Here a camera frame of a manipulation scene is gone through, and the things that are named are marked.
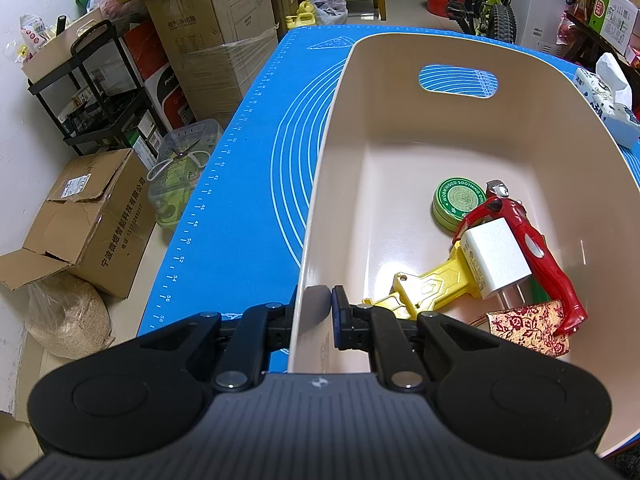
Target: yellow toy gun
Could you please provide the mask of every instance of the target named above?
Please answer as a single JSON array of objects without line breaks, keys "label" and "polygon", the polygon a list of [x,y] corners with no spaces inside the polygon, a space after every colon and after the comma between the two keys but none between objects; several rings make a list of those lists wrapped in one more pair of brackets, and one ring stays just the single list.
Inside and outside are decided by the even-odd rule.
[{"label": "yellow toy gun", "polygon": [[362,302],[393,310],[401,319],[416,319],[421,312],[437,310],[467,293],[480,298],[460,242],[456,242],[449,259],[441,266],[421,276],[398,272],[394,276],[393,293],[381,300],[365,298]]}]

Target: tissue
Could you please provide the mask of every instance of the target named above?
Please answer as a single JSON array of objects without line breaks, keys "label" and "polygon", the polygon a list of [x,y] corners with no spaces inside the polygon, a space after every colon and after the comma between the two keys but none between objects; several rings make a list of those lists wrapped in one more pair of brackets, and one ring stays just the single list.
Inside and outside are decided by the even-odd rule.
[{"label": "tissue", "polygon": [[613,54],[605,52],[600,56],[596,63],[596,74],[611,90],[614,102],[631,109],[631,86]]},{"label": "tissue", "polygon": [[624,104],[617,103],[612,90],[596,74],[583,68],[575,71],[574,85],[602,120],[611,137],[640,156],[640,123]]}]

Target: blue silicone mat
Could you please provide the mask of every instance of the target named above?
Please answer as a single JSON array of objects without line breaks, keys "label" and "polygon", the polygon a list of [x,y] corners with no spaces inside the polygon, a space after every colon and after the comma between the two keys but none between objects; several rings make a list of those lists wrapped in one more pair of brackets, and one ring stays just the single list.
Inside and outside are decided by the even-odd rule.
[{"label": "blue silicone mat", "polygon": [[[290,31],[242,101],[175,230],[149,295],[139,335],[197,312],[223,319],[249,306],[289,303],[298,281],[311,187],[324,123],[351,46],[381,32],[461,36],[375,25],[300,27]],[[474,38],[477,41],[489,41]],[[573,78],[576,66],[541,52]],[[486,72],[429,65],[419,76],[432,90],[491,95]],[[622,149],[640,182],[640,161]],[[284,371],[287,352],[271,358]]]}]

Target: white wall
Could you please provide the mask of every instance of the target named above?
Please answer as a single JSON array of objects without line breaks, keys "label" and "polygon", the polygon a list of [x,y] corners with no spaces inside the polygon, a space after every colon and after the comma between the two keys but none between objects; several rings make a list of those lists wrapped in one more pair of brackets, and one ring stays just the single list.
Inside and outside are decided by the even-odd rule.
[{"label": "white wall", "polygon": [[[21,14],[41,15],[55,25],[60,14],[78,16],[75,0],[0,0],[0,47],[19,40]],[[62,141],[37,99],[27,91],[18,64],[0,56],[0,254],[15,251],[40,204],[74,151]],[[13,413],[24,343],[19,311],[26,294],[0,285],[0,411]]]}]

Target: printed logo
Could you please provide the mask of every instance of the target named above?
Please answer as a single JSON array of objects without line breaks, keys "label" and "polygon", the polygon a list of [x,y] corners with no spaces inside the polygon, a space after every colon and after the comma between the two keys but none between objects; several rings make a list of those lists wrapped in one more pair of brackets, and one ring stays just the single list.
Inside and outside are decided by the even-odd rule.
[{"label": "printed logo", "polygon": [[318,390],[320,388],[324,388],[328,384],[329,384],[329,381],[327,381],[324,377],[317,377],[313,381],[311,381],[311,385],[315,386]]},{"label": "printed logo", "polygon": [[596,0],[593,6],[593,13],[596,15],[596,18],[601,18],[604,15],[604,2],[602,0]]}]

